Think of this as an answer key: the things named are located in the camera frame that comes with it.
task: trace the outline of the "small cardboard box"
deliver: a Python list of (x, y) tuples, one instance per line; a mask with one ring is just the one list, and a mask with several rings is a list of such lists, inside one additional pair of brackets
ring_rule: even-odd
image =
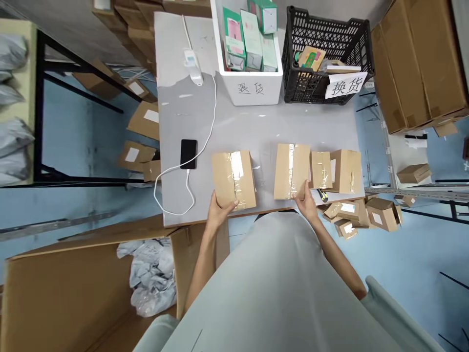
[(158, 105), (141, 102), (130, 119), (127, 129), (146, 137), (160, 140)]
[(124, 169), (141, 173), (143, 172), (143, 163), (151, 161), (155, 153), (155, 148), (137, 142), (126, 141), (117, 165)]
[(152, 160), (142, 164), (143, 177), (145, 182), (156, 181), (161, 173), (161, 160)]
[(275, 166), (274, 199), (304, 199), (304, 182), (308, 181), (309, 146), (278, 144)]
[(340, 149), (331, 153), (332, 188), (328, 192), (357, 194), (362, 188), (362, 155)]
[(148, 103), (156, 103), (158, 99), (137, 78), (127, 81), (125, 86)]
[(402, 223), (400, 206), (394, 202), (381, 198), (373, 198), (366, 204), (370, 222), (387, 232), (397, 231), (398, 224)]
[(360, 219), (360, 204), (352, 201), (341, 200), (341, 207), (337, 212), (338, 217), (343, 219), (355, 220)]
[(431, 175), (428, 164), (410, 165), (397, 173), (401, 183), (419, 183)]
[(311, 152), (311, 181), (309, 188), (331, 188), (331, 154)]
[(256, 207), (249, 151), (212, 154), (212, 171), (216, 199), (221, 207), (235, 200), (239, 201), (235, 211)]
[(255, 70), (262, 69), (261, 34), (257, 25), (257, 17), (250, 12), (241, 10), (243, 23), (244, 44), (246, 48), (246, 67)]
[(414, 196), (395, 196), (394, 200), (396, 200), (396, 202), (398, 202), (400, 205), (403, 205), (407, 208), (411, 208), (417, 198)]
[(347, 219), (342, 219), (335, 224), (337, 233), (340, 237), (344, 237), (346, 240), (352, 238), (358, 233), (358, 230), (353, 227), (352, 222)]

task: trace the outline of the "white styrofoam box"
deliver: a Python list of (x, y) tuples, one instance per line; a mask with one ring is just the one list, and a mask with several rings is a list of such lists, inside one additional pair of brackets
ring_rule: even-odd
[(247, 10), (246, 0), (210, 0), (212, 7), (213, 32), (215, 34), (218, 71), (223, 79), (233, 105), (276, 105), (283, 84), (282, 55), (278, 45), (278, 35), (274, 34), (277, 72), (237, 72), (225, 71), (223, 61), (224, 47), (221, 38), (225, 38), (223, 7), (239, 12)]

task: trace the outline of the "floor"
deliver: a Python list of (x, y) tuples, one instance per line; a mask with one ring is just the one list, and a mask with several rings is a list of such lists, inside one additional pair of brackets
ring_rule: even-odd
[[(80, 85), (73, 78), (67, 82)], [(156, 93), (156, 87), (145, 82)], [(126, 131), (136, 102), (121, 94), (113, 101), (125, 110), (119, 115), (64, 90), (45, 84), (44, 163), (77, 176), (125, 177), (115, 160), (124, 140), (158, 146), (157, 142)], [(360, 108), (371, 104), (370, 98), (354, 98), (350, 104)], [(384, 158), (381, 127), (367, 109), (356, 114), (363, 153), (365, 184), (389, 182)], [(438, 178), (467, 178), (469, 169), (460, 158), (462, 139), (469, 133), (469, 119), (457, 123), (457, 135), (437, 138), (429, 130), (428, 156)], [(152, 189), (124, 188), (36, 188), (0, 189), (3, 228), (59, 218), (77, 218), (117, 210), (118, 215), (95, 224), (48, 232), (37, 236), (2, 242), (3, 260), (24, 251), (44, 246), (56, 239), (83, 232), (94, 226), (129, 221), (160, 213)], [(419, 199), (419, 210), (447, 214), (449, 207)], [(229, 221), (230, 248), (234, 250), (249, 231), (255, 216)], [(438, 337), (441, 333), (463, 349), (467, 348), (461, 327), (469, 329), (469, 291), (439, 274), (446, 274), (469, 284), (467, 226), (404, 213), (404, 225), (395, 233), (379, 229), (360, 230), (348, 241), (339, 238), (334, 226), (325, 222), (346, 257), (362, 279), (374, 276), (378, 282), (426, 329), (447, 351), (450, 347)]]

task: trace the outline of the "black plastic basket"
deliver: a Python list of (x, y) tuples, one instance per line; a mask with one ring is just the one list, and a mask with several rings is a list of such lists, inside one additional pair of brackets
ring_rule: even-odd
[(294, 52), (303, 51), (307, 45), (325, 50), (327, 59), (339, 59), (348, 66), (361, 66), (362, 72), (368, 72), (365, 82), (375, 74), (368, 20), (328, 20), (310, 16), (307, 10), (288, 6), (282, 54), (286, 103), (345, 105), (354, 96), (349, 94), (325, 99), (329, 73), (294, 66)]

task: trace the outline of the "person's right hand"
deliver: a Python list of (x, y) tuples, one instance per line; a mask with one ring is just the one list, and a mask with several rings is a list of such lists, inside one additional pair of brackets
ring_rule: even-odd
[(316, 202), (311, 194), (311, 190), (308, 187), (308, 181), (304, 182), (304, 200), (300, 200), (296, 195), (294, 196), (295, 202), (297, 203), (299, 211), (309, 221), (319, 219), (318, 210), (316, 209)]

